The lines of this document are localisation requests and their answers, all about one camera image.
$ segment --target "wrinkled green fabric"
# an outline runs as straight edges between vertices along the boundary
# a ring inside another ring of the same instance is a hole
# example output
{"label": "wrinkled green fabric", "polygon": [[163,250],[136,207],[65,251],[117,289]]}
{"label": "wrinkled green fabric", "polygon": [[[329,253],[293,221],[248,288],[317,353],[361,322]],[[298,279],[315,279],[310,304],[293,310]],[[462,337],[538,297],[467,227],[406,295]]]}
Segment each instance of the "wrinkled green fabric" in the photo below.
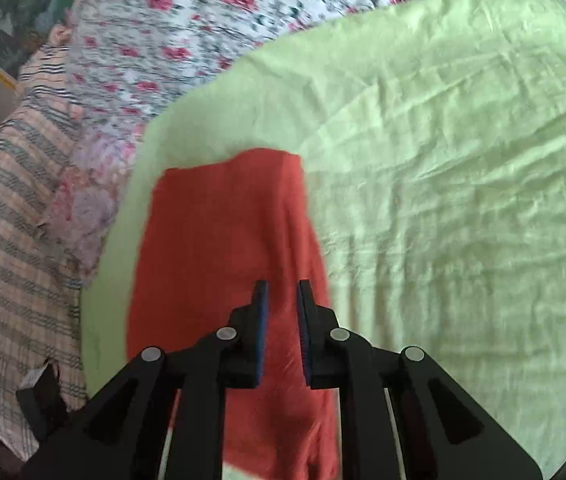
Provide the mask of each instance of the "wrinkled green fabric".
{"label": "wrinkled green fabric", "polygon": [[340,323],[382,348],[423,347],[554,473],[566,459],[566,4],[421,0],[348,17],[173,104],[148,127],[84,291],[91,392],[125,363],[158,177],[256,146],[303,157]]}

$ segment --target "checkered blanket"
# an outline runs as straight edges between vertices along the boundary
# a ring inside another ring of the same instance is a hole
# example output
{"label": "checkered blanket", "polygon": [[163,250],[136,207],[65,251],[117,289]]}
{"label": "checkered blanket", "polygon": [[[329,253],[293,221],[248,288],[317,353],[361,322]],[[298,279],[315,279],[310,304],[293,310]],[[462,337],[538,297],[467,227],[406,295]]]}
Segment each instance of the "checkered blanket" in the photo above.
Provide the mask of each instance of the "checkered blanket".
{"label": "checkered blanket", "polygon": [[15,391],[30,368],[55,358],[68,406],[86,400],[81,283],[73,259],[37,231],[80,134],[83,110],[66,91],[69,39],[68,30],[56,27],[23,67],[18,106],[0,126],[0,438],[23,459],[36,440]]}

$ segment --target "folded red fabric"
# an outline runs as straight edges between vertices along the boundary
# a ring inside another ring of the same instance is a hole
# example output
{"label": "folded red fabric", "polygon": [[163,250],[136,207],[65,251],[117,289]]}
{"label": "folded red fabric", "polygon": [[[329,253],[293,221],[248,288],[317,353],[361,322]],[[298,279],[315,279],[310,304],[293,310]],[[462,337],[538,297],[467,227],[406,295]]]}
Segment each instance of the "folded red fabric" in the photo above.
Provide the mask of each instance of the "folded red fabric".
{"label": "folded red fabric", "polygon": [[223,459],[276,480],[327,480],[339,457],[334,393],[305,386],[296,284],[329,304],[307,217],[301,160],[276,150],[167,170],[154,188],[128,316],[128,356],[187,348],[269,281],[265,373],[256,390],[228,390]]}

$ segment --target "silver screw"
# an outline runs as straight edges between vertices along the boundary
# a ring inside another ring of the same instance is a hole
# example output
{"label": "silver screw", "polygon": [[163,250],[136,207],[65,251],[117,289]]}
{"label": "silver screw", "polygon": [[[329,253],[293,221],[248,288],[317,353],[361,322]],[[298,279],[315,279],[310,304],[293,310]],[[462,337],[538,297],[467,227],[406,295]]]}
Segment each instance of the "silver screw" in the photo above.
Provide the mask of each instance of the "silver screw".
{"label": "silver screw", "polygon": [[217,330],[217,337],[223,341],[230,341],[230,339],[234,339],[236,337],[236,330],[234,330],[231,326],[224,326]]}
{"label": "silver screw", "polygon": [[149,346],[141,352],[141,359],[143,359],[143,361],[147,361],[148,363],[156,361],[157,359],[159,359],[159,357],[161,357],[161,350],[156,346]]}
{"label": "silver screw", "polygon": [[349,332],[344,328],[333,328],[330,330],[330,337],[335,341],[346,341],[349,338]]}
{"label": "silver screw", "polygon": [[405,349],[405,357],[410,361],[422,361],[425,357],[425,352],[417,346],[408,346]]}

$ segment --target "white floral fabric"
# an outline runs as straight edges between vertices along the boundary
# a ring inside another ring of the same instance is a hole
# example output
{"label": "white floral fabric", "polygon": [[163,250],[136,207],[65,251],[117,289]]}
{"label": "white floral fabric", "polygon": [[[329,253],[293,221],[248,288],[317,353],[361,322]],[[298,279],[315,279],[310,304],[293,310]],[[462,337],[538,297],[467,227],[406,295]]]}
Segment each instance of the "white floral fabric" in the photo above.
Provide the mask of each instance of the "white floral fabric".
{"label": "white floral fabric", "polygon": [[73,156],[65,170],[43,218],[47,232],[73,251],[89,279],[132,170],[142,125],[266,41],[405,1],[86,0],[68,74],[87,109],[87,134],[77,150],[90,156]]}

